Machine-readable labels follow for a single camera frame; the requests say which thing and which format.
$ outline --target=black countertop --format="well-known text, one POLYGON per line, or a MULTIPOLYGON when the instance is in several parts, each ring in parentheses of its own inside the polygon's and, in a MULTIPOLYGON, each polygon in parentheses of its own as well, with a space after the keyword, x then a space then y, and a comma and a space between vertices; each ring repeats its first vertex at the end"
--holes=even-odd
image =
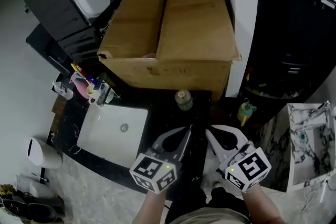
MULTIPOLYGON (((192 184, 200 185, 206 156, 207 139, 205 126, 210 123, 211 93, 191 91, 193 107, 181 111, 174 96, 176 91, 130 88, 123 92, 122 100, 115 98, 110 104, 148 110, 145 127, 139 145, 139 153, 152 146, 161 134, 182 126, 190 126, 192 139, 183 158, 178 180, 169 188, 167 198, 176 198, 181 189, 192 184)), ((68 100, 54 140, 54 146, 76 162, 97 174, 125 187, 146 193, 129 173, 129 169, 95 156, 77 146, 77 140, 89 108, 88 101, 74 89, 74 96, 68 100)))

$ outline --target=white trash can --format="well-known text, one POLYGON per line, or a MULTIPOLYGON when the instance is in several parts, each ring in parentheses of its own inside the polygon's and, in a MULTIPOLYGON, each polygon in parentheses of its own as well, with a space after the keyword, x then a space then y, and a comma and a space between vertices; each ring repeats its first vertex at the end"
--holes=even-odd
POLYGON ((33 137, 29 141, 28 158, 36 166, 47 169, 58 169, 62 165, 62 157, 56 149, 33 137))

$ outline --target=box flap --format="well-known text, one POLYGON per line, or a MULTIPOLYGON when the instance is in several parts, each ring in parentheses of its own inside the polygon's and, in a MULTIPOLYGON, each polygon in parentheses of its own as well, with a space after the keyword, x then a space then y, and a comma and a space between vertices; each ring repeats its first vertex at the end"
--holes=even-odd
POLYGON ((156 52, 164 0, 122 0, 98 54, 141 58, 156 52))
POLYGON ((156 57, 241 60, 224 0, 167 0, 156 57))

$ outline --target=shoe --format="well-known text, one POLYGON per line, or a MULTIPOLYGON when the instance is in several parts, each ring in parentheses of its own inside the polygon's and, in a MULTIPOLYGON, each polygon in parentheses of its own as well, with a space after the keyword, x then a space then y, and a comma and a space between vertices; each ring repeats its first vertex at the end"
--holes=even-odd
POLYGON ((224 188, 224 186, 223 186, 223 184, 221 182, 215 181, 212 184, 212 189, 214 189, 214 188, 224 188))

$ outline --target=white sink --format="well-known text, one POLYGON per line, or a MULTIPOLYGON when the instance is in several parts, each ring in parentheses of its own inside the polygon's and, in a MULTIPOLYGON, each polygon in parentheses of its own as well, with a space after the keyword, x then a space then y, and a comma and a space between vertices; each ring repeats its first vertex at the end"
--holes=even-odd
POLYGON ((138 152, 147 110, 91 105, 77 146, 112 163, 131 168, 138 152))

